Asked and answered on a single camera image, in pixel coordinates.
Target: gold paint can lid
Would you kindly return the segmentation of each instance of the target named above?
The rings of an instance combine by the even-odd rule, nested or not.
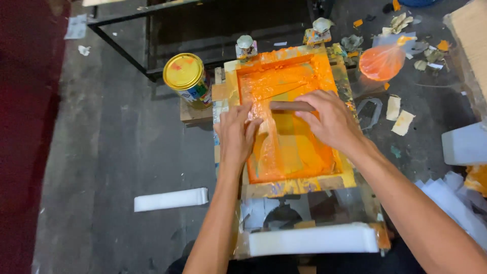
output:
[[[186,90],[198,82],[203,73],[203,62],[192,53],[180,53],[164,66],[166,85],[175,90]]]

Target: plastic bag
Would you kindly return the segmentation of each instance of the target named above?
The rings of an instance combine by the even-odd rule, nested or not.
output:
[[[370,48],[360,56],[359,81],[362,93],[374,90],[396,76],[404,65],[406,52],[401,48],[416,37],[401,36],[397,43]]]

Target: gray floor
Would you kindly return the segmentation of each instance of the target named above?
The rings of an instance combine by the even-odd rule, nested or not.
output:
[[[332,28],[334,42],[355,33],[363,35],[364,47],[369,47],[370,35],[379,33],[392,18],[382,14],[386,2],[337,0],[332,12],[337,24]],[[432,35],[432,44],[441,39],[453,42],[449,30],[443,29],[442,17],[464,2],[441,1],[422,9],[403,7],[402,11],[423,16],[421,24],[406,30],[417,31],[420,38]],[[140,0],[127,0],[103,5],[99,12],[100,16],[121,14],[143,5]],[[261,51],[285,40],[287,46],[297,46],[301,28],[311,20],[305,4],[288,10],[299,17],[287,16],[281,9],[263,19],[266,29],[240,27],[235,33],[262,34]],[[73,7],[74,14],[87,11]],[[354,30],[352,22],[367,14],[377,18]],[[276,16],[291,19],[275,19],[281,24],[276,25]],[[234,37],[227,29],[213,40],[192,39],[191,32],[185,34],[182,26],[192,29],[181,23],[181,39],[168,42],[168,49],[190,50],[193,44],[195,48],[208,47],[200,53],[208,54],[208,59],[220,54],[231,58],[231,47],[226,50],[226,43],[228,37]],[[143,61],[145,28],[140,19],[108,26],[105,31],[117,33],[114,39]],[[78,45],[91,46],[90,54],[79,54]],[[161,58],[171,54],[156,51]],[[402,97],[403,109],[416,115],[410,132],[401,137],[390,131],[393,123],[385,120],[388,96],[382,95],[379,124],[364,133],[410,180],[436,179],[452,169],[443,163],[441,134],[473,123],[474,117],[467,98],[458,91],[416,85],[452,84],[456,81],[454,71],[443,69],[433,77],[414,70],[414,61],[406,60],[388,90]],[[179,120],[178,97],[161,83],[147,81],[90,30],[85,39],[67,43],[62,96],[46,168],[33,269],[41,274],[163,273],[196,238],[207,207],[135,214],[133,198],[197,187],[208,187],[211,196],[216,180],[211,124],[184,126]],[[371,112],[364,109],[361,118],[366,120]],[[401,151],[401,158],[391,153],[392,145]]]

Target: paint can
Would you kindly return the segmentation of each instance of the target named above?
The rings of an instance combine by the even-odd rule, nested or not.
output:
[[[196,110],[212,106],[211,82],[201,59],[191,53],[180,53],[164,66],[166,85]]]

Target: person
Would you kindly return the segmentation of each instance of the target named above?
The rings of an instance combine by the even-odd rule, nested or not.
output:
[[[319,119],[309,112],[296,112],[296,116],[309,124],[321,142],[342,151],[362,173],[424,271],[487,273],[484,250],[362,134],[352,113],[333,91],[315,90],[296,101],[316,108]],[[262,119],[247,121],[251,107],[244,104],[231,108],[220,115],[220,123],[214,126],[221,153],[215,194],[186,260],[184,274],[227,272],[239,178],[262,123]],[[279,269],[277,272],[290,271],[286,270],[286,263],[270,263],[272,269]]]

